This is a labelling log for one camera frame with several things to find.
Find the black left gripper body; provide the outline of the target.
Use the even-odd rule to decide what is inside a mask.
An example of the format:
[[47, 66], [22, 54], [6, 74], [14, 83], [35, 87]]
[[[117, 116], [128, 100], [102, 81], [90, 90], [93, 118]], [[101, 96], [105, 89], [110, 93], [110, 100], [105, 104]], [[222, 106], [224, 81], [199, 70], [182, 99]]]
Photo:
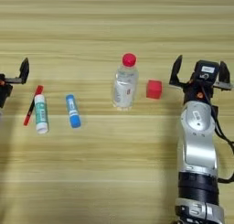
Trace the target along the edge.
[[22, 84], [22, 78], [7, 78], [5, 74], [0, 74], [0, 108], [4, 107], [6, 99], [10, 96], [13, 84]]

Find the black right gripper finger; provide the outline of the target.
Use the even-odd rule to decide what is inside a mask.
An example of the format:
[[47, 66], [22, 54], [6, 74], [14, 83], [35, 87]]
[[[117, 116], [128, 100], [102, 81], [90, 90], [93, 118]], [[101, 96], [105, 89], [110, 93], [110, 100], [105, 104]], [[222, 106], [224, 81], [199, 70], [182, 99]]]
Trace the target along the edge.
[[218, 80], [225, 83], [230, 83], [230, 74], [227, 64], [224, 61], [220, 62]]
[[181, 64], [182, 64], [182, 58], [183, 56], [180, 55], [174, 62], [173, 67], [172, 67], [172, 72], [171, 72], [171, 77], [169, 80], [169, 84], [176, 86], [176, 87], [180, 87], [183, 88], [185, 86], [185, 84], [183, 82], [181, 82], [177, 76], [177, 74], [179, 73], [179, 70], [181, 68]]

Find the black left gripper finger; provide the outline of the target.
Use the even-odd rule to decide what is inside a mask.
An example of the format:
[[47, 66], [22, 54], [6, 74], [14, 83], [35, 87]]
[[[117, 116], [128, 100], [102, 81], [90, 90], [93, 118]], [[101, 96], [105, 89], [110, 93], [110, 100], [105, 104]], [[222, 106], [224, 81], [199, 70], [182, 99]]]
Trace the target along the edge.
[[27, 82], [28, 74], [29, 74], [29, 61], [28, 58], [25, 58], [20, 66], [19, 79], [21, 80], [22, 84], [25, 84]]

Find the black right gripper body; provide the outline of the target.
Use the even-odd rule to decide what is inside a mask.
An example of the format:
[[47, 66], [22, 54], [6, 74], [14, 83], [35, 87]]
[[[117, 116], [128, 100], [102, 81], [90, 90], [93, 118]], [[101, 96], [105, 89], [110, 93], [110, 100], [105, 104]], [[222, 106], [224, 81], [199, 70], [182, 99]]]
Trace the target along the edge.
[[224, 78], [222, 80], [204, 80], [192, 78], [183, 86], [183, 92], [185, 94], [184, 103], [198, 101], [205, 104], [210, 104], [215, 88], [222, 91], [230, 91], [232, 89], [230, 78]]

